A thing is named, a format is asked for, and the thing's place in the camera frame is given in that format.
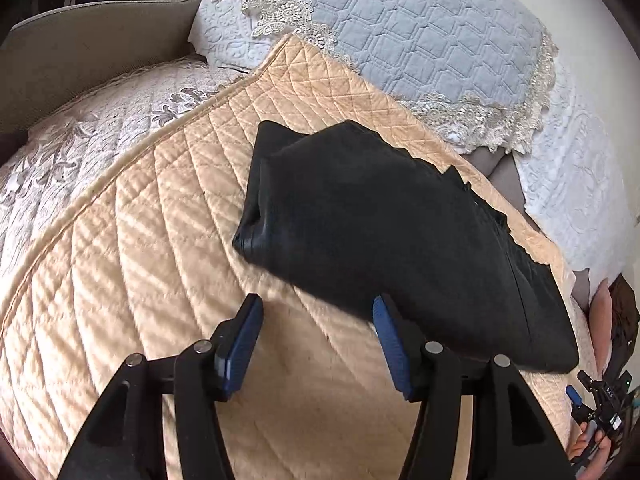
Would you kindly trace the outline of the peach quilted bedspread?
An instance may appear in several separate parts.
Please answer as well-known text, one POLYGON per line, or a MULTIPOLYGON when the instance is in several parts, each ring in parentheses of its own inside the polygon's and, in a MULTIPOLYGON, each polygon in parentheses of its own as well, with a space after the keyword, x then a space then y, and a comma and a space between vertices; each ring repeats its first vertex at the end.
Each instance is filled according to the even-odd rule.
POLYGON ((574 275, 559 249, 471 164, 384 92, 295 37, 253 75, 152 134, 30 246, 1 294, 1 429, 52 479, 130 353, 176 354, 254 292, 264 325, 242 389, 218 416, 240 479, 393 479, 416 420, 372 327, 245 263, 240 221, 258 124, 312 133, 346 119, 439 169, 456 167, 515 240, 574 275))

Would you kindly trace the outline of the white lace bed cover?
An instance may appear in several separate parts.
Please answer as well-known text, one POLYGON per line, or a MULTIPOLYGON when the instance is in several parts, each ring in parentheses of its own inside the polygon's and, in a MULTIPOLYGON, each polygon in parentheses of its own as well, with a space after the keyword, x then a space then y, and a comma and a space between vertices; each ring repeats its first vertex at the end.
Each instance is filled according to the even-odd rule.
POLYGON ((179 58, 120 75, 33 125, 1 167, 1 277, 122 153, 241 76, 179 58))

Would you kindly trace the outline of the light blue quilted pillow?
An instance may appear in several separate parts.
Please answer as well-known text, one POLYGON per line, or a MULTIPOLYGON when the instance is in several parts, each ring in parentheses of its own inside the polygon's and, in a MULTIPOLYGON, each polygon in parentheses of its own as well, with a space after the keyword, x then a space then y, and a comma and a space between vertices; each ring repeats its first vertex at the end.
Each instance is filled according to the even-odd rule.
POLYGON ((555 45, 518 0, 210 0, 254 48, 292 32, 395 98, 458 151, 525 154, 555 45))

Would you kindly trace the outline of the pink pillow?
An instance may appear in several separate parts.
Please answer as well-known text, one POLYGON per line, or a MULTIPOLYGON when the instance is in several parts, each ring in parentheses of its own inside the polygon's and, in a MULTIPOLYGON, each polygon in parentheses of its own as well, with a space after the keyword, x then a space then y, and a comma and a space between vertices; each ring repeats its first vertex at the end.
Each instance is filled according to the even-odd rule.
POLYGON ((589 309, 589 329, 597 370, 603 375, 612 352, 613 301, 605 278, 594 293, 589 309))

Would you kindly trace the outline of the white embossed pillow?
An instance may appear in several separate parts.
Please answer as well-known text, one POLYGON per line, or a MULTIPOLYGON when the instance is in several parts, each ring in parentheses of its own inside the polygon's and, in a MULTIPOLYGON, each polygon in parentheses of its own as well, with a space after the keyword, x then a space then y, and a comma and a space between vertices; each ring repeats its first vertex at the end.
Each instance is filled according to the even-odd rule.
POLYGON ((634 247, 623 173, 604 122, 560 58, 542 129, 514 157, 525 212, 592 288, 622 273, 634 247))

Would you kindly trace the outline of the dark clothes pile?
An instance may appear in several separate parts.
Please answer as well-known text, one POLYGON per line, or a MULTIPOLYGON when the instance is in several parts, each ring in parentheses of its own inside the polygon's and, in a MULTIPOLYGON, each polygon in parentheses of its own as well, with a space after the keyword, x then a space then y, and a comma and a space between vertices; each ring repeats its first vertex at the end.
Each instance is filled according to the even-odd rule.
POLYGON ((620 274, 608 289, 612 297, 612 352, 605 377, 620 376, 634 354, 639 331, 639 311, 634 290, 620 274))

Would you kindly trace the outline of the black leather jacket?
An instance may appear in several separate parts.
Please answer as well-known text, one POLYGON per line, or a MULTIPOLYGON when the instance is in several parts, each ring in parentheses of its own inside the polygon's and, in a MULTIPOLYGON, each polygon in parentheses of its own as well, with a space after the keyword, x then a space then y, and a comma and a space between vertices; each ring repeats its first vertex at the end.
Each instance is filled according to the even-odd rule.
POLYGON ((388 295, 462 356, 502 353, 543 373, 576 367, 550 266, 454 168, 439 170, 346 120, 313 134, 258 126, 234 249, 360 318, 388 295))

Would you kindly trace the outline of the grey bed headboard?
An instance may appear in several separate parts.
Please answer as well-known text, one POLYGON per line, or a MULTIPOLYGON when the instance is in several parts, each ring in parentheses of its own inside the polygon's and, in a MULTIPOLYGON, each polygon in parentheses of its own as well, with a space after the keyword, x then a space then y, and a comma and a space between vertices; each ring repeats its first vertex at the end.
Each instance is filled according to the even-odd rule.
POLYGON ((180 58, 200 2, 99 1, 16 24, 1 45, 1 132, 28 129, 130 70, 180 58))

